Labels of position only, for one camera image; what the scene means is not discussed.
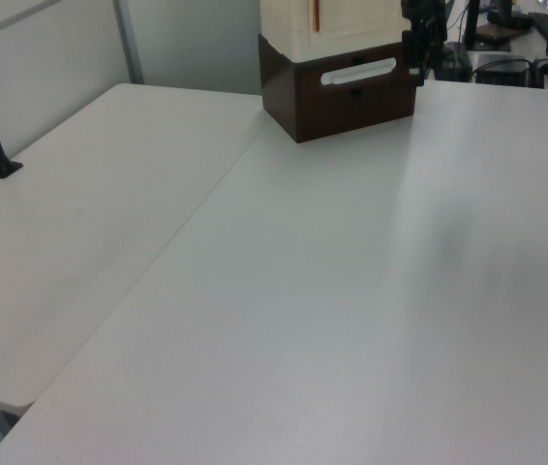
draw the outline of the gray wall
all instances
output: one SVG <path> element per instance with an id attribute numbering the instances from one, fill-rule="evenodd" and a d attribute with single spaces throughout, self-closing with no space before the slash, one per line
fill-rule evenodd
<path id="1" fill-rule="evenodd" d="M 260 94 L 259 0 L 120 0 L 146 84 Z"/>
<path id="2" fill-rule="evenodd" d="M 0 138 L 12 157 L 128 82 L 112 0 L 61 0 L 0 31 Z"/>

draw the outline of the brown wooden box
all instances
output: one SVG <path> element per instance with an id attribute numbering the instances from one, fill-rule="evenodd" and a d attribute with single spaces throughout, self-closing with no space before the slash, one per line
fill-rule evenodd
<path id="1" fill-rule="evenodd" d="M 384 76 L 323 85 L 330 71 L 394 57 Z M 344 133 L 413 114 L 416 87 L 403 66 L 403 45 L 390 44 L 293 63 L 259 35 L 263 107 L 296 142 Z"/>

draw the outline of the white table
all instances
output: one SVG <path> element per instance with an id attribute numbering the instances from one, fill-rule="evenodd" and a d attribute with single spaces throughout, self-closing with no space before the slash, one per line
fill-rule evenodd
<path id="1" fill-rule="evenodd" d="M 258 97 L 120 85 L 0 180 L 0 409 L 22 414 L 269 117 Z"/>
<path id="2" fill-rule="evenodd" d="M 547 464 L 538 106 L 430 81 L 413 118 L 269 123 L 0 465 Z"/>

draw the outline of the wooden trim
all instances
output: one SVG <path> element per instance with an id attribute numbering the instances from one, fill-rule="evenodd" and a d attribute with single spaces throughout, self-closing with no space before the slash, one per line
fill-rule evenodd
<path id="1" fill-rule="evenodd" d="M 320 0 L 313 0 L 313 31 L 320 31 Z"/>

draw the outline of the cream cabinet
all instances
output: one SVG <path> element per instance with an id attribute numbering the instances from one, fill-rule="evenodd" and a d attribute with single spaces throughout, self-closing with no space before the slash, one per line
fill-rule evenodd
<path id="1" fill-rule="evenodd" d="M 401 42 L 399 0 L 261 0 L 261 34 L 294 63 Z"/>

